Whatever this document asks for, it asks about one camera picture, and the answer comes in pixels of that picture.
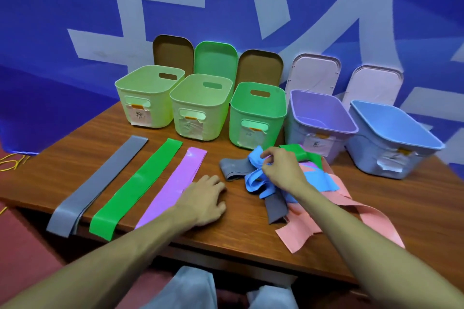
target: wood grain surface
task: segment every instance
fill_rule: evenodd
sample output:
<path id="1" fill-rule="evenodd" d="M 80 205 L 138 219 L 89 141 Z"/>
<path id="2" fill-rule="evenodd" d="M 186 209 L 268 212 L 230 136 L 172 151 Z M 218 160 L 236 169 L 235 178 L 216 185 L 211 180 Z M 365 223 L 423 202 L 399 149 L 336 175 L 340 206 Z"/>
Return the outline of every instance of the wood grain surface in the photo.
<path id="1" fill-rule="evenodd" d="M 219 160 L 247 157 L 249 151 L 234 146 L 228 133 L 228 122 L 220 137 L 211 142 L 183 138 L 176 133 L 173 123 L 163 129 L 133 127 L 127 122 L 121 104 L 117 103 L 2 179 L 0 199 L 52 213 L 131 135 L 148 137 L 145 147 L 84 214 L 82 221 L 90 222 L 166 138 L 181 140 L 183 146 L 160 178 L 119 223 L 118 229 L 128 232 L 135 227 L 189 147 L 208 151 L 195 179 L 203 175 L 223 178 Z M 464 290 L 464 184 L 459 177 L 436 157 L 425 160 L 403 181 L 359 171 L 346 152 L 340 154 L 332 168 L 354 200 L 381 210 L 391 219 L 412 254 Z M 243 179 L 226 185 L 227 191 L 221 196 L 227 204 L 224 216 L 216 223 L 188 231 L 175 243 L 354 281 L 325 235 L 311 237 L 303 248 L 291 254 L 275 233 L 282 225 L 267 224 L 264 201 L 246 191 Z"/>

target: green strip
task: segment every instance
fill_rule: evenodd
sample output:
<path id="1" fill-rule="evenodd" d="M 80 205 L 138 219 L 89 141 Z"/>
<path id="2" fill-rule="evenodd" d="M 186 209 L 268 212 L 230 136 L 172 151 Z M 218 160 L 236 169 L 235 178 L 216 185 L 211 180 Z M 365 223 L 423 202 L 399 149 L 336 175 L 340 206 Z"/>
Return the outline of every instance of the green strip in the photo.
<path id="1" fill-rule="evenodd" d="M 322 168 L 322 157 L 319 154 L 305 151 L 299 144 L 286 144 L 286 145 L 281 145 L 280 147 L 287 151 L 294 152 L 299 162 L 304 162 L 304 161 L 309 160 L 313 162 L 314 164 L 316 164 L 318 168 L 320 168 L 321 170 L 324 170 Z"/>
<path id="2" fill-rule="evenodd" d="M 142 165 L 93 217 L 90 233 L 111 241 L 119 220 L 135 205 L 158 179 L 182 142 L 168 138 L 167 141 Z"/>

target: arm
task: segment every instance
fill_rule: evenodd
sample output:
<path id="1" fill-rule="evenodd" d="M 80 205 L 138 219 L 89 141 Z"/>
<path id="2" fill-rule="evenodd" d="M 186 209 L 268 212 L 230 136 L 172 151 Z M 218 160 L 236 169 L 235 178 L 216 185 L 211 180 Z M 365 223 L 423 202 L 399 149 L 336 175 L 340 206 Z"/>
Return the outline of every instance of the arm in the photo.
<path id="1" fill-rule="evenodd" d="M 330 202 L 307 181 L 295 154 L 272 147 L 264 173 L 291 193 L 383 308 L 464 308 L 464 295 L 430 266 Z"/>
<path id="2" fill-rule="evenodd" d="M 203 176 L 155 220 L 85 255 L 21 292 L 2 309 L 114 308 L 132 283 L 173 238 L 217 220 L 225 203 L 219 177 Z"/>

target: brown lid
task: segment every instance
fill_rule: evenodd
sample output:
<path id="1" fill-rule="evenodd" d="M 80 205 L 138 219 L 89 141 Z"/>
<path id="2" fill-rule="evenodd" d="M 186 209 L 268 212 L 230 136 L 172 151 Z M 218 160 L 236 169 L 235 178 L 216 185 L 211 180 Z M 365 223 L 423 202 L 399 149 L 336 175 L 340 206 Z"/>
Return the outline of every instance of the brown lid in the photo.
<path id="1" fill-rule="evenodd" d="M 235 88 L 241 82 L 257 82 L 279 86 L 283 61 L 279 54 L 250 49 L 239 59 Z"/>
<path id="2" fill-rule="evenodd" d="M 155 65 L 177 67 L 185 76 L 194 73 L 194 46 L 187 38 L 159 35 L 153 41 Z"/>

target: gray strip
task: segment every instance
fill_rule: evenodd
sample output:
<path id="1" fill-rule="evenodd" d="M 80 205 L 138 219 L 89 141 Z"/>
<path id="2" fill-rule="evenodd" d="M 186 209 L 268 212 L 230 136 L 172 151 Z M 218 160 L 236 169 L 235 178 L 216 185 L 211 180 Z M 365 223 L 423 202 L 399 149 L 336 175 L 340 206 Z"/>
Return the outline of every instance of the gray strip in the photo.
<path id="1" fill-rule="evenodd" d="M 79 219 L 85 210 L 147 141 L 148 138 L 145 137 L 131 136 L 87 181 L 56 208 L 48 222 L 47 231 L 62 237 L 75 234 Z"/>
<path id="2" fill-rule="evenodd" d="M 280 189 L 277 189 L 274 194 L 266 197 L 264 199 L 264 203 L 266 204 L 269 224 L 281 220 L 283 217 L 287 216 L 289 212 L 287 203 L 282 196 Z"/>
<path id="3" fill-rule="evenodd" d="M 244 177 L 256 170 L 248 158 L 246 159 L 222 159 L 219 167 L 227 181 L 233 181 Z"/>

